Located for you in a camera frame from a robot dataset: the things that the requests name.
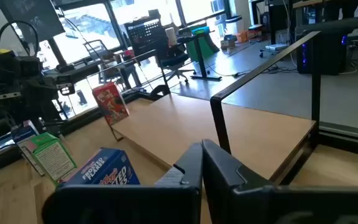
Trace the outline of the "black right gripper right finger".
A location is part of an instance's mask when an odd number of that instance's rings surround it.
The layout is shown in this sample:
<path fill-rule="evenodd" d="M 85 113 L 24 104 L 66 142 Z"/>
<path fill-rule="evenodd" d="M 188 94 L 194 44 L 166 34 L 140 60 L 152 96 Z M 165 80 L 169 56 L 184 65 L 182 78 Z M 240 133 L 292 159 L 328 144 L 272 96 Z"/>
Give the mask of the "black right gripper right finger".
<path fill-rule="evenodd" d="M 201 147 L 213 223 L 358 223 L 358 187 L 275 185 L 213 141 Z"/>

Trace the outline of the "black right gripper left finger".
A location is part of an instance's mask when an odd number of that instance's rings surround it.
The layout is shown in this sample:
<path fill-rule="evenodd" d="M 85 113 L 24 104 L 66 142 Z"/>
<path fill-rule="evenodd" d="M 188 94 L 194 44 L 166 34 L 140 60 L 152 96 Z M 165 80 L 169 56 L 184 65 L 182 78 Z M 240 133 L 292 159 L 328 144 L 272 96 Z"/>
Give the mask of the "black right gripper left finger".
<path fill-rule="evenodd" d="M 44 223 L 199 223 L 203 149 L 195 143 L 154 185 L 65 185 L 42 208 Z"/>

